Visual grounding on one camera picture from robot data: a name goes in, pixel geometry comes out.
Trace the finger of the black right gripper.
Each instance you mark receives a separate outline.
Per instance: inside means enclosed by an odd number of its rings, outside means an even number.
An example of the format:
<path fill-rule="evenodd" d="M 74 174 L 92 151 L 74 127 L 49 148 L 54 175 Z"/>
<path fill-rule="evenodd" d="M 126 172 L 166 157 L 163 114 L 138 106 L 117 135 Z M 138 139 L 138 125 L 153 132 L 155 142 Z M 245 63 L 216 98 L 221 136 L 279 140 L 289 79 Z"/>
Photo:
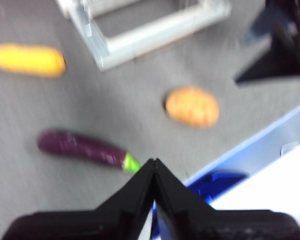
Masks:
<path fill-rule="evenodd" d="M 272 34 L 269 50 L 234 81 L 237 85 L 245 85 L 294 76 L 300 76 L 300 28 L 297 33 L 291 34 L 278 25 Z"/>

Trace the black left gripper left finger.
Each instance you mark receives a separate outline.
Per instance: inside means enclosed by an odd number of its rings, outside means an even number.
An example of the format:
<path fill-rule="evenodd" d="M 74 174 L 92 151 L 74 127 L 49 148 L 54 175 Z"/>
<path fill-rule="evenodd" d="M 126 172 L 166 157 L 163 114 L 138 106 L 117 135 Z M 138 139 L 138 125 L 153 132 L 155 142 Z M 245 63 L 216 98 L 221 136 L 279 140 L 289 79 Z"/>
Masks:
<path fill-rule="evenodd" d="M 4 240 L 136 240 L 153 205 L 154 160 L 93 210 L 36 212 L 15 219 Z"/>

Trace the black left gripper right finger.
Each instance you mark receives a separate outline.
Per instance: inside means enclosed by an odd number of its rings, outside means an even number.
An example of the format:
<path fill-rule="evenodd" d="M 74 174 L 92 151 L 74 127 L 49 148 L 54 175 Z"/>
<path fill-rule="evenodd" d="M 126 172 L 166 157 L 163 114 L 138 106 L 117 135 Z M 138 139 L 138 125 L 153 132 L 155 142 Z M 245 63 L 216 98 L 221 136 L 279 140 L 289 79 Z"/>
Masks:
<path fill-rule="evenodd" d="M 300 240 L 295 219 L 271 210 L 216 210 L 156 160 L 156 205 L 177 240 Z"/>

